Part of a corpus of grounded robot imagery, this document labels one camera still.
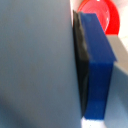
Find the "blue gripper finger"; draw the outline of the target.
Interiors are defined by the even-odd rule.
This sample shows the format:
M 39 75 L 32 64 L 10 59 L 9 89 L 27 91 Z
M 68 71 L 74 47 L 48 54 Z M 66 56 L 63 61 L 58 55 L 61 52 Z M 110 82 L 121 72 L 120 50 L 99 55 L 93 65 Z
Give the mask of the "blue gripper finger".
M 73 35 L 81 116 L 102 120 L 116 57 L 95 14 L 73 12 Z

